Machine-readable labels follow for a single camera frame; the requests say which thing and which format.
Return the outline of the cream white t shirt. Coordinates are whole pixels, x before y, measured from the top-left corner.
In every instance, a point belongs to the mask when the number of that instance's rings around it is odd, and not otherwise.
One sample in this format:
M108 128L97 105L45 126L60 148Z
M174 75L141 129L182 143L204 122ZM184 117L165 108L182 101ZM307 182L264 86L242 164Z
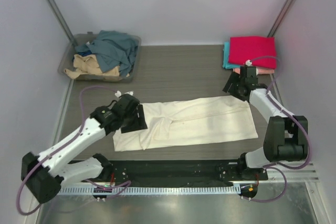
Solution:
M143 104L147 129L116 131L116 152L257 138L250 106L233 96Z

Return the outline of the clear plastic bin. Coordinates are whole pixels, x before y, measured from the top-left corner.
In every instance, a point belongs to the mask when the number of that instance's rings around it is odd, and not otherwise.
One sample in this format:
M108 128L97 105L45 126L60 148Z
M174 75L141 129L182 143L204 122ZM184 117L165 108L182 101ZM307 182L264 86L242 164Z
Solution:
M87 32L86 34L76 34L74 35L74 39L77 42L77 44L82 45L86 42L92 42L98 34L94 34L93 32ZM82 76L79 76L76 80L81 81L104 81L104 82L118 82L118 83L130 83L136 72L139 65L140 60L140 54L141 54L141 38L135 35L131 35L131 37L138 41L138 50L137 55L135 57L135 62L131 68L131 71L129 72L129 75L125 78L122 77L116 77L116 76L95 76L91 74L85 74ZM64 55L62 57L62 60L60 62L60 65L58 67L58 73L60 75L66 76L65 69L69 69L71 71L74 71L75 68L73 66L73 58L76 53L75 46L70 42L64 52Z

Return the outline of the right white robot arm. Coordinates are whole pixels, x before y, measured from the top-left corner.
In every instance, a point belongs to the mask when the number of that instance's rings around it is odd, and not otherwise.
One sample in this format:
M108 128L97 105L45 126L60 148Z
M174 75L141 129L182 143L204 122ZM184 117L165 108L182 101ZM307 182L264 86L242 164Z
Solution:
M284 162L310 163L308 120L285 109L265 84L259 83L256 68L243 67L232 72L223 91L253 105L268 123L263 146L241 154L236 173L242 180L256 179L271 165L290 168Z

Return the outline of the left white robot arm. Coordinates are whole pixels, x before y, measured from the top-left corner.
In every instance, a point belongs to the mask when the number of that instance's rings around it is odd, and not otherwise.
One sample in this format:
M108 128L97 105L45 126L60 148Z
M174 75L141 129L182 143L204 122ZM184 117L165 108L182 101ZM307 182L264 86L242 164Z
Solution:
M123 94L112 107L100 106L81 126L49 149L22 158L21 179L40 204L52 200L62 188L86 179L106 182L113 165L101 154L71 164L80 152L112 132L145 130L144 109L140 101Z

